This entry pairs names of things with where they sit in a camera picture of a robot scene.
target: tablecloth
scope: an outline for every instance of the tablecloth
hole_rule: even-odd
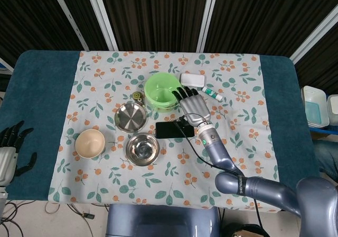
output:
[[[125,157],[131,135],[116,128],[117,108],[132,100],[132,92],[143,91],[146,80],[158,72],[179,77],[196,70],[204,74],[209,88],[224,96],[219,102],[204,94],[211,121],[235,164],[246,176],[278,181],[258,55],[81,52],[49,200],[253,208],[251,198],[220,194],[214,184],[219,170],[205,166],[182,138],[159,140],[161,153],[148,168],[133,166]],[[148,122],[139,132],[154,133],[157,121],[171,121],[181,113],[179,107],[168,113],[158,113],[150,106],[146,109]],[[106,148],[88,160],[77,155],[74,143],[79,133],[92,127],[104,134]],[[198,136],[191,141],[210,161]],[[275,210],[263,203],[260,208]]]
[[[24,119],[23,129],[35,130],[26,137],[18,167],[32,152],[38,156],[34,168],[6,188],[9,199],[48,199],[78,60],[79,51],[32,50],[15,65],[0,108],[0,129]],[[260,62],[279,179],[295,189],[301,178],[319,176],[295,68],[282,56],[260,55]]]

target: person's leg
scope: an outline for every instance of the person's leg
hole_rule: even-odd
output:
[[[338,182],[338,143],[313,140],[313,145],[320,171]]]

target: stainless steel bowl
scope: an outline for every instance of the stainless steel bowl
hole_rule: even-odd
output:
[[[157,139],[148,133],[140,133],[130,138],[126,145],[126,157],[136,166],[148,166],[159,153]]]
[[[126,103],[115,113],[116,126],[125,132],[136,132],[144,126],[147,112],[137,103]]]

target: black phone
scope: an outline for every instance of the black phone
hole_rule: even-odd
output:
[[[187,138],[192,138],[195,136],[194,127],[186,123],[177,123],[179,127],[183,130]],[[156,138],[184,138],[184,135],[174,124],[174,122],[157,122],[156,123]]]

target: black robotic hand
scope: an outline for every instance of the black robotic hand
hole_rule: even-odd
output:
[[[196,89],[190,90],[188,87],[184,87],[184,89],[177,88],[177,91],[173,91],[172,93],[179,101],[191,126],[199,127],[199,125],[206,124],[206,122],[210,121],[210,112],[203,97],[199,95]]]
[[[18,135],[23,124],[24,121],[21,121],[13,127],[6,128],[0,132],[0,186],[8,185],[14,175],[20,176],[35,165],[37,153],[32,154],[30,162],[26,166],[16,169],[18,153],[24,138],[34,130],[29,128]]]

